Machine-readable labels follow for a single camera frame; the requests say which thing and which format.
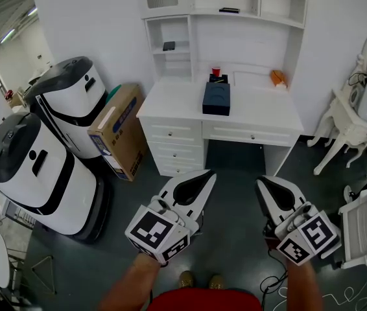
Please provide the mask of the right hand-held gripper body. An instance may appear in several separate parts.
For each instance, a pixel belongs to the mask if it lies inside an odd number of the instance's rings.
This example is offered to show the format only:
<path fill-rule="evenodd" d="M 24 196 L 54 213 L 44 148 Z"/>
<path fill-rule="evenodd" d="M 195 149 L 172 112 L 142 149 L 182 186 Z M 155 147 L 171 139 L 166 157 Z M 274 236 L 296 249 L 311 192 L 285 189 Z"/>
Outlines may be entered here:
<path fill-rule="evenodd" d="M 297 266 L 313 257 L 325 257 L 340 247 L 340 230 L 325 211 L 305 202 L 276 228 L 267 225 L 263 231 L 269 248 L 278 250 Z"/>

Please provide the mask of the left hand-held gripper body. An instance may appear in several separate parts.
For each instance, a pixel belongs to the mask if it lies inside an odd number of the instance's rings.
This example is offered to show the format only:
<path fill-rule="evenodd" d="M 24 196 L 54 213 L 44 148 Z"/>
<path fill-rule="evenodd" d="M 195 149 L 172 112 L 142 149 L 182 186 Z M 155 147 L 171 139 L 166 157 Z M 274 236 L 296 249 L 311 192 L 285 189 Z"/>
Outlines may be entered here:
<path fill-rule="evenodd" d="M 140 206 L 125 236 L 138 251 L 166 265 L 200 234 L 203 221 L 203 210 L 172 206 L 153 196 L 148 206 Z"/>

